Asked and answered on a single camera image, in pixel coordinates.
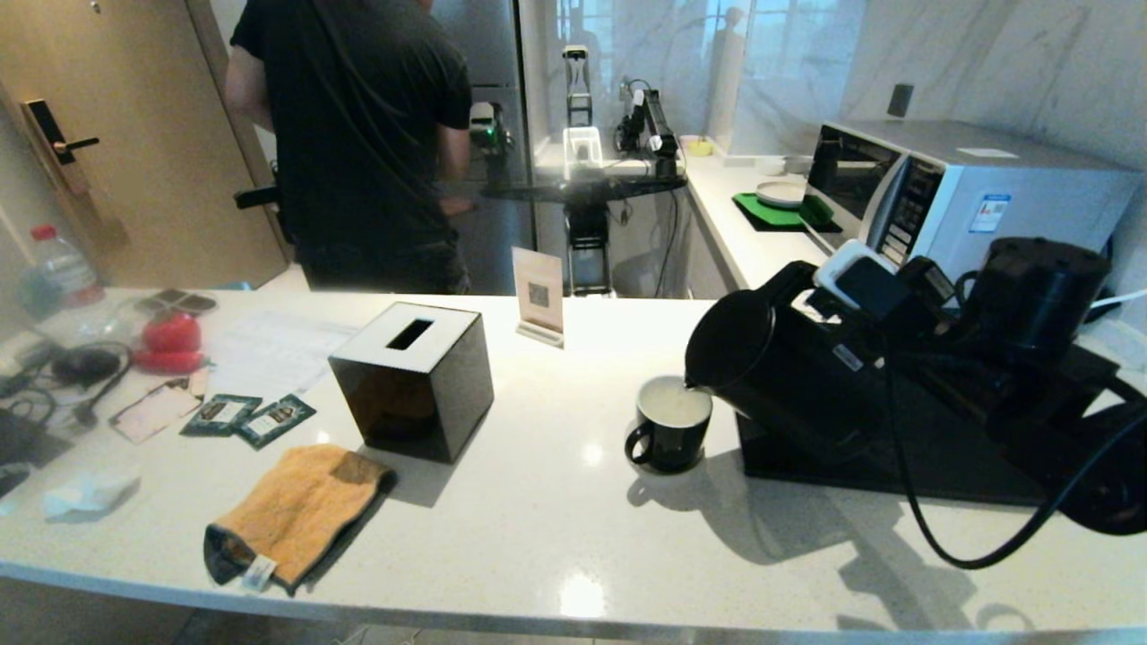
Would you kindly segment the grey steel refrigerator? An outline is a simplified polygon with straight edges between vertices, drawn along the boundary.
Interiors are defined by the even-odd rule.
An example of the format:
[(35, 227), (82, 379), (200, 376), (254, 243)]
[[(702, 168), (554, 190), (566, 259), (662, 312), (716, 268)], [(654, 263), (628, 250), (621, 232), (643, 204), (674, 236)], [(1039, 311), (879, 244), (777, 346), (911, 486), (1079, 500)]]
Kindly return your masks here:
[[(493, 101), (504, 106), (505, 126), (512, 131), (512, 182), (529, 182), (522, 67), (513, 0), (435, 0), (434, 17), (470, 67), (473, 102)], [(474, 293), (512, 297), (512, 248), (531, 249), (536, 242), (533, 207), (530, 202), (487, 199), (479, 194), (483, 179), (470, 172), (446, 184), (451, 196), (471, 199), (476, 210), (452, 218), (460, 248), (470, 269)]]

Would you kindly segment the black teleoperation stand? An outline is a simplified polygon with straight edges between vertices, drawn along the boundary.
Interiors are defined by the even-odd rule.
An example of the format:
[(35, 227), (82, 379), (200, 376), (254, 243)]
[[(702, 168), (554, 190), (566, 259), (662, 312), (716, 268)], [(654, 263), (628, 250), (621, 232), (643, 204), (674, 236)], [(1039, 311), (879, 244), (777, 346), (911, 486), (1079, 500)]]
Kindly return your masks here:
[[(686, 187), (687, 176), (668, 178), (635, 178), (635, 176), (590, 174), (556, 184), (535, 185), (487, 180), (479, 194), (487, 199), (504, 199), (520, 202), (549, 202), (563, 208), (565, 217), (565, 261), (569, 262), (569, 294), (571, 297), (606, 297), (612, 292), (612, 270), (609, 262), (609, 202), (627, 202), (630, 199), (651, 194), (670, 193), (673, 197), (672, 225), (660, 275), (654, 294), (658, 295), (665, 283), (668, 261), (673, 252), (677, 232), (681, 230), (680, 201), (676, 191)], [(574, 252), (599, 252), (602, 281), (579, 283), (574, 266)]]

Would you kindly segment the black electric kettle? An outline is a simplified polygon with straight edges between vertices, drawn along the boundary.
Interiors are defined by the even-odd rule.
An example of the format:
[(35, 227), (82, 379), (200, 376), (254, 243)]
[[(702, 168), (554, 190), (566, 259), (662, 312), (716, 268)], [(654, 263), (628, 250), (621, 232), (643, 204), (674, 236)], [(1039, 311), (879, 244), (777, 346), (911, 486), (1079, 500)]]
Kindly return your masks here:
[(812, 325), (794, 303), (814, 273), (811, 262), (790, 262), (759, 288), (713, 303), (687, 342), (686, 381), (816, 460), (838, 464), (866, 449), (884, 412), (871, 391), (876, 370), (807, 364)]

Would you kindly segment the silver microwave oven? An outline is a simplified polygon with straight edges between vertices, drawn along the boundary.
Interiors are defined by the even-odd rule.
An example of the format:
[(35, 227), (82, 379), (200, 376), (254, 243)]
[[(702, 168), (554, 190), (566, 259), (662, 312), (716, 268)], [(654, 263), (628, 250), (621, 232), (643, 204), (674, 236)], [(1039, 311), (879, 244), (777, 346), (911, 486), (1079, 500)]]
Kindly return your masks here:
[(858, 240), (900, 269), (923, 256), (954, 280), (997, 238), (1100, 252), (1144, 172), (959, 121), (824, 123), (798, 208), (825, 252)]

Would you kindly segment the beige paper packet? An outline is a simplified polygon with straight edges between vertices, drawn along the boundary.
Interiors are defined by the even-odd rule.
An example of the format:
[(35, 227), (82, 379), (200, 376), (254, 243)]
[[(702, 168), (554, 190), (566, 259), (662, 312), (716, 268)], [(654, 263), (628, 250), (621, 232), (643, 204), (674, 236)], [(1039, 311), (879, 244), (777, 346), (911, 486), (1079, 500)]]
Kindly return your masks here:
[(201, 397), (187, 387), (164, 383), (120, 409), (109, 422), (116, 433), (139, 445), (193, 413), (201, 404)]

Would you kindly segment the black rectangular serving tray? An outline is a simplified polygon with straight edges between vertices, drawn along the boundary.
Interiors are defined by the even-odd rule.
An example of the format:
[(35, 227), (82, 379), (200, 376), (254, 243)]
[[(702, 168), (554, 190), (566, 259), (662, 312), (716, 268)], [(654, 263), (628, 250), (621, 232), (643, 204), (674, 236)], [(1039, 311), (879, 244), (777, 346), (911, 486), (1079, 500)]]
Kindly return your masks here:
[[(877, 428), (861, 453), (843, 463), (826, 464), (807, 456), (779, 430), (742, 414), (735, 421), (743, 472), (749, 477), (904, 494), (892, 433), (884, 427)], [(920, 497), (1023, 507), (1035, 507), (1048, 497), (1038, 483), (1000, 457), (991, 442), (970, 429), (947, 423), (918, 434), (902, 429), (900, 437), (910, 477)]]

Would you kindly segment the dark brown coaster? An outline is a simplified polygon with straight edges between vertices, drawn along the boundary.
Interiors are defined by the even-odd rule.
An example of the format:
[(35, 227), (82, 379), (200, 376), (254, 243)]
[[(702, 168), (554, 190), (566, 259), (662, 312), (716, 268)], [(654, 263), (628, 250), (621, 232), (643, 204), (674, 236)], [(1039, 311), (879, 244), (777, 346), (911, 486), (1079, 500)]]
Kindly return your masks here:
[(136, 306), (146, 314), (174, 314), (179, 312), (180, 314), (189, 314), (189, 317), (201, 317), (201, 314), (213, 312), (218, 302), (204, 294), (167, 288), (140, 300)]

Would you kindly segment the flat black pad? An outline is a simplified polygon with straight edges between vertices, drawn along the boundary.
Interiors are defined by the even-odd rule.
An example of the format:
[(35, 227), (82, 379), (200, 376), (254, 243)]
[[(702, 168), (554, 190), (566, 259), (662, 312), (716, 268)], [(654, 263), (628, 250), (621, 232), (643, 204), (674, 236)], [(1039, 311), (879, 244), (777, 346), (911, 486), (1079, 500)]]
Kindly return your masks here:
[(65, 454), (73, 442), (50, 435), (41, 425), (0, 407), (0, 502), (33, 471)]

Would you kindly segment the red toy chili pepper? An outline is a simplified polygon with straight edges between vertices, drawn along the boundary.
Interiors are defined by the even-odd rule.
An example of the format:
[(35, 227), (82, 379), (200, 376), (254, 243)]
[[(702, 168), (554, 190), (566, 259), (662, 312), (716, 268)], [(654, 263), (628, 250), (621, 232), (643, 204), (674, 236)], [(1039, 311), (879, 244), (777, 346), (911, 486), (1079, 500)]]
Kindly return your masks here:
[(189, 375), (211, 365), (204, 353), (192, 351), (156, 352), (141, 350), (133, 353), (133, 366), (149, 374)]

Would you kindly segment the black electronic door lock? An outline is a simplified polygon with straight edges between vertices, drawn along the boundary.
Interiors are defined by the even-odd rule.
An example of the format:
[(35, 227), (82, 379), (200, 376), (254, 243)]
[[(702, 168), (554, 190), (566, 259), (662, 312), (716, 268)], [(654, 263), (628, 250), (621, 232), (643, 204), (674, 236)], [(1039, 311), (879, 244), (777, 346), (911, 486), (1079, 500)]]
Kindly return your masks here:
[(75, 151), (85, 150), (100, 143), (97, 135), (69, 140), (63, 134), (50, 107), (44, 99), (32, 99), (22, 103), (23, 114), (36, 131), (38, 142), (46, 154), (47, 168), (53, 177), (75, 195), (89, 194), (89, 179), (83, 171), (81, 163), (75, 157)]

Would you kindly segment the printed white paper sheet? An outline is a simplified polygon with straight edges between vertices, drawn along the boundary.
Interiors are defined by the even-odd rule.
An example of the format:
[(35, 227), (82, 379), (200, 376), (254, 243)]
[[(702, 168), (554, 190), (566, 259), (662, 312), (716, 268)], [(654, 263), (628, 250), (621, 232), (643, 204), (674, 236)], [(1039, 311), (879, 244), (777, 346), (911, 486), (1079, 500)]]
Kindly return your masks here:
[(299, 314), (258, 311), (208, 335), (206, 393), (276, 401), (302, 396), (331, 368), (328, 358), (357, 328)]

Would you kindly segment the green silicone mat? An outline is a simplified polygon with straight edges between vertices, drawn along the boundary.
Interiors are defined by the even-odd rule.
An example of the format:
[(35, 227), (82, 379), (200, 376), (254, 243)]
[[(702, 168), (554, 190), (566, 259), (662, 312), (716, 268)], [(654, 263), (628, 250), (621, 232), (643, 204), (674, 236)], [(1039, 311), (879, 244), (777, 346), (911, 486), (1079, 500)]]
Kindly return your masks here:
[(752, 230), (758, 232), (802, 232), (807, 226), (816, 233), (842, 233), (832, 220), (832, 213), (820, 202), (814, 205), (799, 204), (798, 208), (779, 208), (763, 203), (751, 193), (735, 194), (732, 202), (746, 217)]

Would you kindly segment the beige QR code sign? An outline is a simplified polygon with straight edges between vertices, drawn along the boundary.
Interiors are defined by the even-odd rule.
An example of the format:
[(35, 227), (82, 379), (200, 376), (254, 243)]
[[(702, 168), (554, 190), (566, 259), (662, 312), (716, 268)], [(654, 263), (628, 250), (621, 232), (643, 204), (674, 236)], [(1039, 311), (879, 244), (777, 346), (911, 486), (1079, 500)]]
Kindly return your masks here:
[(513, 246), (513, 285), (518, 300), (516, 333), (546, 345), (565, 345), (563, 331), (563, 273), (553, 254)]

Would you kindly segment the white plate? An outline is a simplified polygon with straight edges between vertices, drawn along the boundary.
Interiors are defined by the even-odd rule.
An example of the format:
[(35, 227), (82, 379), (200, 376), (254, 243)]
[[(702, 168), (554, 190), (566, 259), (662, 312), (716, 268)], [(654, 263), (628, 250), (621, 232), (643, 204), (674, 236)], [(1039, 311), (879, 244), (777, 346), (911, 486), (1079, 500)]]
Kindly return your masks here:
[(755, 191), (757, 200), (766, 207), (795, 210), (806, 197), (806, 184), (802, 181), (763, 181)]

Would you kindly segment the person in black shirt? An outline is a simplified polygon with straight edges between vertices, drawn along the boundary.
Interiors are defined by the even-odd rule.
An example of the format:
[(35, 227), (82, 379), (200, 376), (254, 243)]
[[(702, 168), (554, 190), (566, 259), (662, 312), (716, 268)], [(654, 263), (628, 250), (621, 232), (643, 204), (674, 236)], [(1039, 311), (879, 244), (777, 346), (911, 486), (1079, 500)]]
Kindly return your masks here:
[(470, 69), (435, 0), (245, 0), (225, 100), (276, 140), (311, 289), (470, 293), (443, 180), (470, 168)]

